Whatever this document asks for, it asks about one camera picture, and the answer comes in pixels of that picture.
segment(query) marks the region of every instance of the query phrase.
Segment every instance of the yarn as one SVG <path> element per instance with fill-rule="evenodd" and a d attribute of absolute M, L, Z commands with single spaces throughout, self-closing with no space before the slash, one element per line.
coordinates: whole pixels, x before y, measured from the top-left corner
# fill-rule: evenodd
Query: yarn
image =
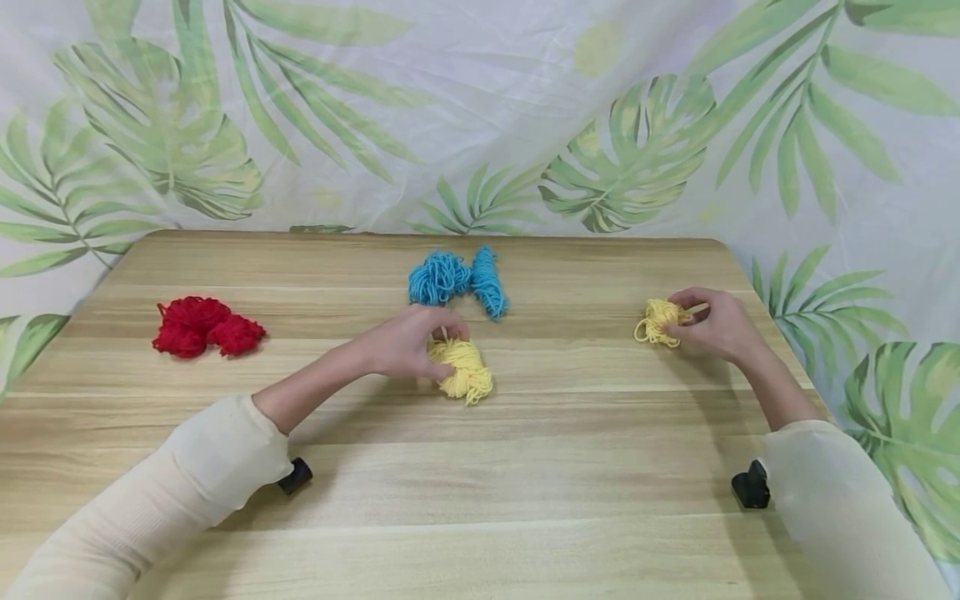
<path fill-rule="evenodd" d="M 440 382 L 440 389 L 452 398 L 465 398 L 466 406 L 476 404 L 493 391 L 493 375 L 472 342 L 430 339 L 427 356 L 437 364 L 454 368 L 454 374 Z"/>
<path fill-rule="evenodd" d="M 206 334 L 208 344 L 220 347 L 221 356 L 240 356 L 260 344 L 267 331 L 256 321 L 230 315 Z"/>
<path fill-rule="evenodd" d="M 684 324 L 690 319 L 692 319 L 692 316 L 684 308 L 673 302 L 648 300 L 646 315 L 642 321 L 636 324 L 636 329 L 634 329 L 634 339 L 638 342 L 663 344 L 670 348 L 676 348 L 680 345 L 680 340 L 668 336 L 663 328 L 667 325 Z M 641 327 L 645 329 L 642 338 L 639 335 Z"/>
<path fill-rule="evenodd" d="M 230 308 L 214 298 L 187 296 L 173 300 L 169 306 L 158 304 L 163 321 L 179 323 L 183 326 L 198 329 L 204 336 L 216 324 L 230 315 Z"/>
<path fill-rule="evenodd" d="M 433 251 L 410 272 L 410 303 L 440 306 L 466 292 L 470 268 L 453 252 Z"/>
<path fill-rule="evenodd" d="M 164 320 L 154 339 L 154 348 L 178 358 L 196 358 L 206 352 L 206 336 L 199 329 Z"/>
<path fill-rule="evenodd" d="M 490 246 L 484 246 L 473 257 L 473 274 L 470 276 L 470 287 L 483 309 L 494 321 L 499 321 L 510 308 L 510 300 L 503 295 L 503 286 L 500 284 L 500 275 L 496 270 L 496 254 Z"/>
<path fill-rule="evenodd" d="M 178 358 L 196 358 L 211 344 L 220 346 L 222 356 L 239 356 L 255 349 L 267 333 L 214 298 L 187 296 L 156 308 L 161 323 L 154 349 Z"/>

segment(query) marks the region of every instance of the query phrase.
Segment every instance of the sleeve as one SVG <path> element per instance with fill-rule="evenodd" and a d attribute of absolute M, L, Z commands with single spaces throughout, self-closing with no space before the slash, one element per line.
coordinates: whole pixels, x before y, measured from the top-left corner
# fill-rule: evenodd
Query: sleeve
<path fill-rule="evenodd" d="M 826 598 L 953 600 L 856 440 L 828 422 L 804 420 L 766 442 L 770 494 Z"/>
<path fill-rule="evenodd" d="M 70 517 L 7 598 L 123 600 L 157 561 L 291 470 L 287 439 L 251 398 L 223 398 Z"/>

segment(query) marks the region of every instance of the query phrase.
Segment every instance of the red yarn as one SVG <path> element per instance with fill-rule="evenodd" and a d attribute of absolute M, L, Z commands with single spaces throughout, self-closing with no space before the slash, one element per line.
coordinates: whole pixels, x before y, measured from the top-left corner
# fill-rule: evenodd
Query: red yarn
<path fill-rule="evenodd" d="M 188 296 L 156 307 L 162 323 L 154 348 L 178 358 L 196 358 L 209 344 L 220 346 L 223 356 L 239 356 L 255 349 L 267 334 L 256 321 L 233 314 L 214 298 Z"/>
<path fill-rule="evenodd" d="M 197 329 L 175 321 L 164 321 L 154 340 L 154 348 L 178 358 L 196 358 L 206 352 L 206 338 Z"/>
<path fill-rule="evenodd" d="M 214 298 L 187 296 L 170 302 L 169 306 L 158 304 L 163 321 L 179 323 L 199 329 L 203 336 L 230 315 L 229 307 Z"/>
<path fill-rule="evenodd" d="M 266 330 L 258 322 L 244 319 L 240 315 L 230 315 L 210 329 L 206 340 L 220 347 L 221 356 L 239 356 L 256 349 L 266 334 Z"/>

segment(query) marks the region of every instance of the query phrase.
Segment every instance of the table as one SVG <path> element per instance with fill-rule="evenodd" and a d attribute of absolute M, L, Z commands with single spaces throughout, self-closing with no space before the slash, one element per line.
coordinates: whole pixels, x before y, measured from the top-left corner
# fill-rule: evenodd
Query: table
<path fill-rule="evenodd" d="M 495 377 L 465 408 L 368 377 L 293 435 L 315 473 L 151 572 L 134 598 L 804 598 L 810 569 L 730 478 L 766 425 L 743 376 L 641 345 L 649 298 L 742 298 L 809 380 L 731 253 L 709 240 L 167 231 L 138 242 L 0 404 L 0 589 L 70 514 L 218 396 L 253 392 L 406 304 L 436 248 L 489 243 L 512 300 L 464 297 Z M 217 297 L 266 326 L 256 355 L 175 362 L 156 303 Z"/>

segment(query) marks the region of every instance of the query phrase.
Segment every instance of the curtain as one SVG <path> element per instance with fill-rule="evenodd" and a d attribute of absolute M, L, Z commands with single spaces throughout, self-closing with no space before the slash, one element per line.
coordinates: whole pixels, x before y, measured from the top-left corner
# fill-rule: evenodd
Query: curtain
<path fill-rule="evenodd" d="M 0 12 L 7 388 L 158 229 L 715 237 L 960 588 L 957 0 Z"/>

